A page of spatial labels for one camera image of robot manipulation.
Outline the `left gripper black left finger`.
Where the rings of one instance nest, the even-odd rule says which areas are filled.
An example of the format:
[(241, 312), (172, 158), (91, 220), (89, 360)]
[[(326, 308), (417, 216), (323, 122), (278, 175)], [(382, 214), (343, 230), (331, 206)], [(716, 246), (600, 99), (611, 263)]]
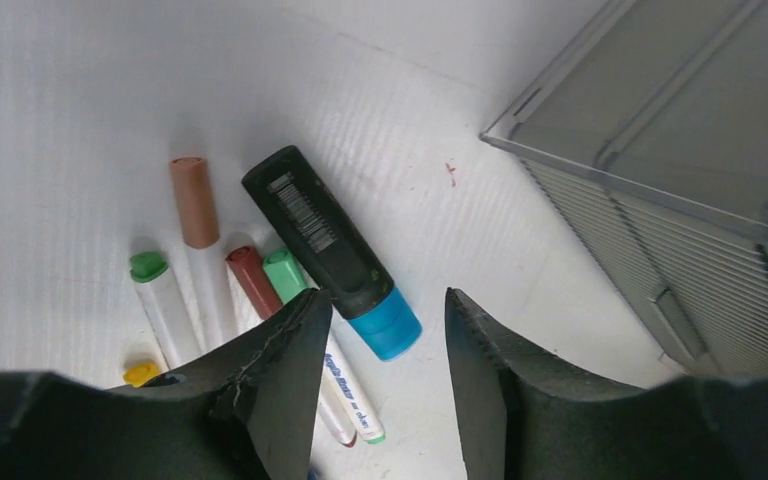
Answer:
[(135, 388), (0, 372), (0, 479), (302, 479), (328, 293)]

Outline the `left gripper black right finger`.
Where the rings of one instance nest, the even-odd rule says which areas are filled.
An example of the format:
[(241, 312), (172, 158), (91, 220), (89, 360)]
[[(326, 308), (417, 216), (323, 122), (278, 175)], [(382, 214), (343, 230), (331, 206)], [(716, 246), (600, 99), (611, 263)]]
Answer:
[(637, 388), (563, 360), (453, 288), (445, 332), (471, 479), (768, 479), (768, 376)]

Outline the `blue black marker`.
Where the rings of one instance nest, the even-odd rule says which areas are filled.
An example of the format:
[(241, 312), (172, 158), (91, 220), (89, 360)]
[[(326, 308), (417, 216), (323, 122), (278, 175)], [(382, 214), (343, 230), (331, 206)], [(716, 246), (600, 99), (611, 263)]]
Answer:
[(325, 181), (289, 145), (241, 184), (343, 319), (381, 361), (405, 353), (422, 326), (395, 281)]

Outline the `clear grey drawer box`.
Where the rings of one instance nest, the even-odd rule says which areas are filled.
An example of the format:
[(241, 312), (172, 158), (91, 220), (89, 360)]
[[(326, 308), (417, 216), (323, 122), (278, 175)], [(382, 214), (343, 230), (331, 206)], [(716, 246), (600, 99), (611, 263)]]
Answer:
[(482, 139), (672, 360), (768, 374), (768, 1), (609, 1)]

